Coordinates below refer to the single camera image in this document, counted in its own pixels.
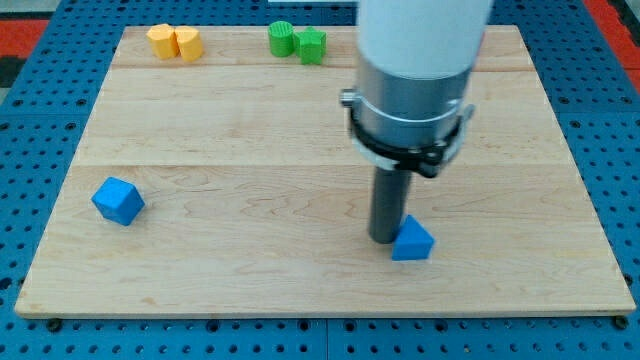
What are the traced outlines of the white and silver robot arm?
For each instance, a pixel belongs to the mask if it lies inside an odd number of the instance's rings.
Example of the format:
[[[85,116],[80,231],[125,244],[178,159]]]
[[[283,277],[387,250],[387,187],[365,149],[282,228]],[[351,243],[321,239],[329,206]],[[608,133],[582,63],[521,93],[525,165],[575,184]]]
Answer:
[[[356,148],[377,167],[434,178],[459,152],[464,103],[492,0],[361,0],[355,86],[341,94]]]

